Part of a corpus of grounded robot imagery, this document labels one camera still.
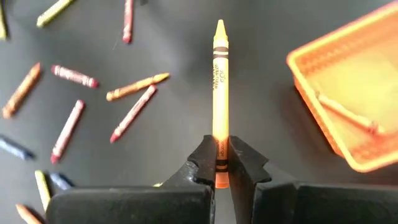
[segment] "orange tray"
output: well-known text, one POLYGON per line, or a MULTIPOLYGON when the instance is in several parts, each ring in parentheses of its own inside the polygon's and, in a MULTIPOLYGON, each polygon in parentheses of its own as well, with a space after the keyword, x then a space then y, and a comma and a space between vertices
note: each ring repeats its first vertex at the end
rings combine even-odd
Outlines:
POLYGON ((398 161, 398 1, 294 50, 294 83, 334 152, 358 172, 398 161), (321 93, 384 134, 353 125, 322 105, 321 93))

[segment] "pink crayon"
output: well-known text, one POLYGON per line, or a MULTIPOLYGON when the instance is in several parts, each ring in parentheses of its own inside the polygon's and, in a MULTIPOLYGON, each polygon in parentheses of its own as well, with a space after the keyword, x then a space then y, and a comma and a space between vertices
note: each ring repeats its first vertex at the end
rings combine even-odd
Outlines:
POLYGON ((138 112, 142 109, 142 107, 148 102, 149 98, 155 93, 156 86, 151 85, 147 91, 139 98, 137 103, 131 108, 128 112, 127 116, 122 120, 119 126, 114 130, 111 136, 111 143, 115 142, 120 138, 126 128, 130 125, 133 119, 137 116, 138 112))
POLYGON ((77 121, 79 120, 79 117, 81 115, 81 112, 83 111, 83 108, 85 106, 85 102, 83 100, 78 100, 76 102, 75 107, 73 108, 72 112, 69 115, 69 118, 67 122, 65 123, 65 126, 62 129, 62 132, 60 136, 58 137, 57 142, 55 143, 54 148, 52 149, 51 153, 51 163, 55 164, 56 162, 59 161, 59 159, 62 156, 63 150, 65 149, 65 146, 67 145, 70 136, 73 131, 73 127, 75 127, 77 121))
POLYGON ((131 42, 132 36, 132 6, 134 0, 126 0, 124 3, 124 28, 123 28, 123 42, 126 44, 131 42))
POLYGON ((84 86, 88 86, 90 88, 97 88, 98 82, 91 77, 88 77, 80 72, 76 72, 60 65, 53 65, 51 67, 51 71, 58 77, 64 78, 66 80, 70 80, 76 83, 80 83, 84 86))

